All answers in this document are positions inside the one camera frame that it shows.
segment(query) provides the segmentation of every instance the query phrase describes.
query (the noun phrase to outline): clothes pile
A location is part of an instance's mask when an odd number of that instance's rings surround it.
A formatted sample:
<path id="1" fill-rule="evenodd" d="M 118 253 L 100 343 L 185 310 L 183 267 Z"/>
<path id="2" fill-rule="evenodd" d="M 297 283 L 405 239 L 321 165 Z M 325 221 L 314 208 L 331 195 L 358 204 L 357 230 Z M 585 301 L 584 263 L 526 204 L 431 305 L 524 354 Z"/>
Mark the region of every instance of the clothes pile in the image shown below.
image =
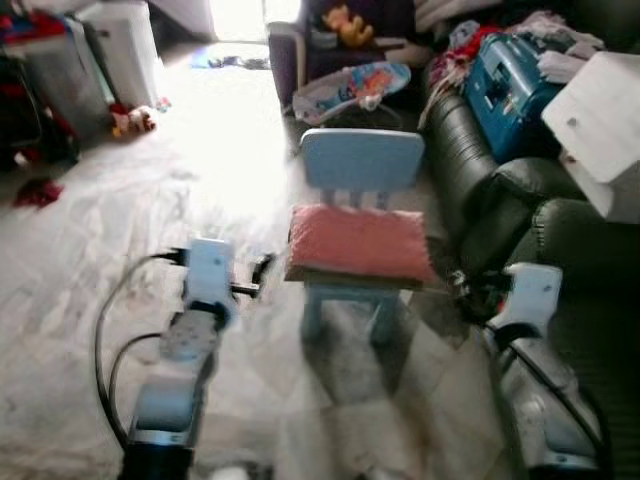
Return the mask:
<path id="1" fill-rule="evenodd" d="M 424 128 L 431 107 L 447 90 L 463 88 L 483 40 L 500 31 L 524 36 L 543 51 L 538 68 L 550 83 L 568 83 L 595 53 L 605 47 L 599 38 L 576 32 L 567 26 L 564 18 L 546 10 L 534 12 L 523 22 L 504 30 L 473 20 L 463 22 L 449 35 L 447 51 L 436 57 L 429 67 L 429 96 L 420 116 L 419 129 Z"/>

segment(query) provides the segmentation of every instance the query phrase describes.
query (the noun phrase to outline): tiled floor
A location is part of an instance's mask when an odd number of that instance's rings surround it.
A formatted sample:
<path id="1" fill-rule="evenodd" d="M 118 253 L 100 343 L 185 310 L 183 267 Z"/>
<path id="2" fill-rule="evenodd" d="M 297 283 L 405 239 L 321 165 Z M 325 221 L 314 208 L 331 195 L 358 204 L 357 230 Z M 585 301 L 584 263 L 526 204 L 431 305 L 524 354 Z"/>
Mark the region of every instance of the tiled floor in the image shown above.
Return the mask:
<path id="1" fill-rule="evenodd" d="M 176 54 L 174 107 L 154 133 L 86 152 L 60 178 L 60 200 L 14 209 L 19 181 L 0 196 L 0 476 L 115 478 L 120 452 L 98 408 L 89 349 L 97 309 L 138 256 L 193 235 L 234 243 L 237 274 L 265 251 L 283 252 L 290 208 L 317 197 L 293 155 L 299 129 L 280 116 L 269 72 L 193 71 Z M 426 209 L 442 237 L 428 178 L 395 207 Z M 304 346 L 301 287 L 282 281 L 243 303 L 211 383 L 194 474 L 250 459 L 277 479 L 349 479 L 371 465 L 415 480 L 505 477 L 484 352 L 437 287 L 403 306 L 394 342 L 373 350 L 369 312 L 328 304 L 328 326 Z M 111 311 L 106 356 L 163 328 L 180 269 L 136 275 Z M 125 363 L 118 401 L 129 412 L 153 344 Z"/>

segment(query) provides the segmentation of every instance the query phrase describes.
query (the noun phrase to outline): pink cushion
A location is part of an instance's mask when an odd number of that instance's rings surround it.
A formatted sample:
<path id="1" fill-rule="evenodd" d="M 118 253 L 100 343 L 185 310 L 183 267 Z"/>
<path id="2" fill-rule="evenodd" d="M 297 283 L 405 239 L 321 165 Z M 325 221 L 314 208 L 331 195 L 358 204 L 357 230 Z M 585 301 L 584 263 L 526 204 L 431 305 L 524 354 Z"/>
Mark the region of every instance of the pink cushion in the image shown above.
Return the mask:
<path id="1" fill-rule="evenodd" d="M 291 266 L 427 281 L 431 267 L 418 212 L 328 205 L 294 209 Z"/>

